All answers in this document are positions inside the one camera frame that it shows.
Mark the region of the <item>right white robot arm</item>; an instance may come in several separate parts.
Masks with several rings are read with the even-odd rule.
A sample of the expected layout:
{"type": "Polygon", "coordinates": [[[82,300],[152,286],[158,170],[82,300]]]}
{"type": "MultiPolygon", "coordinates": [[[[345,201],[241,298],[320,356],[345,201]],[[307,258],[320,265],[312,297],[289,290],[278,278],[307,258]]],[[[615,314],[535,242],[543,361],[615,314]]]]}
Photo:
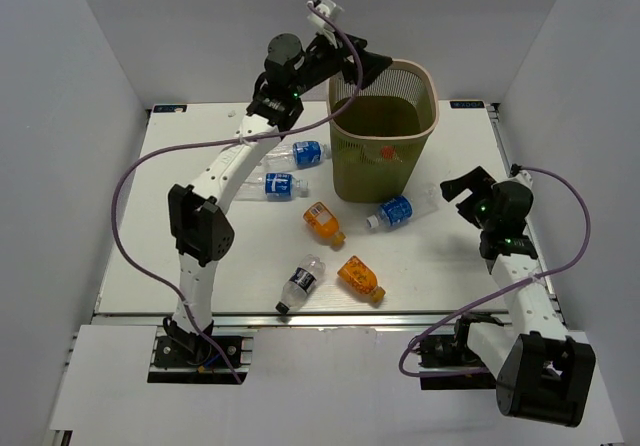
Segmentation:
{"type": "Polygon", "coordinates": [[[575,341],[554,310],[539,269],[538,253],[526,235],[534,195],[530,175],[518,168],[497,181],[482,167],[441,183],[444,200],[480,231],[479,252],[502,294],[508,326],[467,312],[456,323],[453,356],[479,360],[495,379],[496,401],[505,416],[578,426],[596,365],[593,348],[575,341]]]}

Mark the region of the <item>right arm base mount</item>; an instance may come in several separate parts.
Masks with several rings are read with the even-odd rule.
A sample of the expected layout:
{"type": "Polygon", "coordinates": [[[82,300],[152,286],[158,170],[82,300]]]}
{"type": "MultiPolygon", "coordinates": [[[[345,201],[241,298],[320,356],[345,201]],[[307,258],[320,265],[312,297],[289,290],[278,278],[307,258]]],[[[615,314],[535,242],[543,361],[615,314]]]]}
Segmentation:
{"type": "MultiPolygon", "coordinates": [[[[414,349],[420,356],[419,366],[436,373],[484,367],[479,356],[466,345],[473,323],[504,326],[500,319],[488,313],[464,313],[456,320],[453,333],[430,335],[419,343],[414,349]]],[[[495,385],[490,372],[420,379],[422,391],[494,390],[495,385]]]]}

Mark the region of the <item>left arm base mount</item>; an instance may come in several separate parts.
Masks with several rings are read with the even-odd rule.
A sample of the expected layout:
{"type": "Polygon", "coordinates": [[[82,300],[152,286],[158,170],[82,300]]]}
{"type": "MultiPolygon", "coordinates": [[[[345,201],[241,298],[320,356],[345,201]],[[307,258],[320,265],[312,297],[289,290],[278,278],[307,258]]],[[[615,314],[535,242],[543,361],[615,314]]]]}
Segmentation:
{"type": "Polygon", "coordinates": [[[193,354],[163,328],[158,328],[153,342],[147,382],[177,385],[240,385],[252,363],[254,338],[244,333],[213,334],[219,348],[201,337],[201,346],[193,354]]]}

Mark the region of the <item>orange juice bottle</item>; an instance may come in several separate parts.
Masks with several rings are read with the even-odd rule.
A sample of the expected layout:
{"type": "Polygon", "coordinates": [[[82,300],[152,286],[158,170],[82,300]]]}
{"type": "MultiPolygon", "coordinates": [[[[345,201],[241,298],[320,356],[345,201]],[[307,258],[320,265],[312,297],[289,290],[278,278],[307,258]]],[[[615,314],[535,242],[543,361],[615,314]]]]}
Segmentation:
{"type": "Polygon", "coordinates": [[[357,294],[368,297],[373,304],[380,303],[386,291],[378,283],[375,273],[357,256],[351,256],[338,270],[338,277],[357,294]]]}
{"type": "Polygon", "coordinates": [[[312,204],[304,213],[303,220],[316,237],[334,248],[343,246],[346,235],[336,216],[320,201],[312,204]]]}

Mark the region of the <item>red label water bottle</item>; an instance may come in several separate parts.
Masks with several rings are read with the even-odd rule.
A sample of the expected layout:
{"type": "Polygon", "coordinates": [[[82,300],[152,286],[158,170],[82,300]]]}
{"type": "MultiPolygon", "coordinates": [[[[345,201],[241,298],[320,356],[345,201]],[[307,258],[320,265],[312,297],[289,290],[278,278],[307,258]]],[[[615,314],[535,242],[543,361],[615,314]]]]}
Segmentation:
{"type": "Polygon", "coordinates": [[[348,149],[347,159],[352,163],[368,165],[387,165],[403,162],[401,155],[392,145],[356,145],[348,149]]]}

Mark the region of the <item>dark label crushed bottle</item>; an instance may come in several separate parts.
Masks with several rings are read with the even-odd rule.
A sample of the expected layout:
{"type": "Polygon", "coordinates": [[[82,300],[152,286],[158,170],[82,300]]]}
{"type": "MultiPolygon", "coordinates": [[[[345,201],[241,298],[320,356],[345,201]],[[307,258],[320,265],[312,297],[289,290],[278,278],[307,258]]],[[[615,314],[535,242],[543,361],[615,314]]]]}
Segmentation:
{"type": "Polygon", "coordinates": [[[305,256],[284,284],[275,310],[282,316],[299,310],[307,302],[314,287],[323,278],[325,269],[325,263],[318,256],[305,256]]]}

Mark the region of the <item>orange juice bottle bottom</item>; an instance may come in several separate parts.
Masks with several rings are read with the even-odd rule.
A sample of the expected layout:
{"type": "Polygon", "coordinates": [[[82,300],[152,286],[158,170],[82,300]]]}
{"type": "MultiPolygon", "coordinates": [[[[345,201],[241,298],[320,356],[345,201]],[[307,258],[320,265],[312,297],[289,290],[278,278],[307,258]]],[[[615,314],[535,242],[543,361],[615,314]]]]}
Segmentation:
{"type": "Polygon", "coordinates": [[[380,303],[386,291],[378,283],[375,273],[357,256],[351,256],[338,270],[338,277],[357,294],[368,297],[373,304],[380,303]]]}

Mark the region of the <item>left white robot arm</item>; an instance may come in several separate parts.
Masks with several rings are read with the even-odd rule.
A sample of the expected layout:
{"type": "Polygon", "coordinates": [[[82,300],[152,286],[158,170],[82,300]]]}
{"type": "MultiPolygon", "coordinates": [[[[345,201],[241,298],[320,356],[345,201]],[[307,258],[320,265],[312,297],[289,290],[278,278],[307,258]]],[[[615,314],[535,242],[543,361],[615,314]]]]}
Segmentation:
{"type": "Polygon", "coordinates": [[[183,298],[163,328],[188,364],[199,366],[214,353],[205,334],[213,326],[215,272],[235,236],[226,215],[236,193],[297,122],[302,94],[336,74],[367,88],[390,67],[390,57],[370,53],[366,46],[354,36],[330,41],[317,35],[308,47],[290,33],[274,37],[236,134],[238,144],[224,148],[189,185],[174,185],[169,191],[170,230],[179,253],[183,298]]]}

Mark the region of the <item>blue label water bottle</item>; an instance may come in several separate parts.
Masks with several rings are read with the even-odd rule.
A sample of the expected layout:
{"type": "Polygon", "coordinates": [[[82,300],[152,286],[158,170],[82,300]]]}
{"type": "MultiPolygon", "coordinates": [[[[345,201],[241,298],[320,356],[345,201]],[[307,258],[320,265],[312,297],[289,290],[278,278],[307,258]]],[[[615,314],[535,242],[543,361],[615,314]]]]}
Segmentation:
{"type": "Polygon", "coordinates": [[[261,166],[270,172],[289,172],[317,166],[331,158],[329,144],[300,141],[281,144],[265,155],[261,166]]]}
{"type": "Polygon", "coordinates": [[[235,195],[237,201],[291,201],[309,195],[306,180],[290,173],[260,173],[250,175],[235,195]]]}

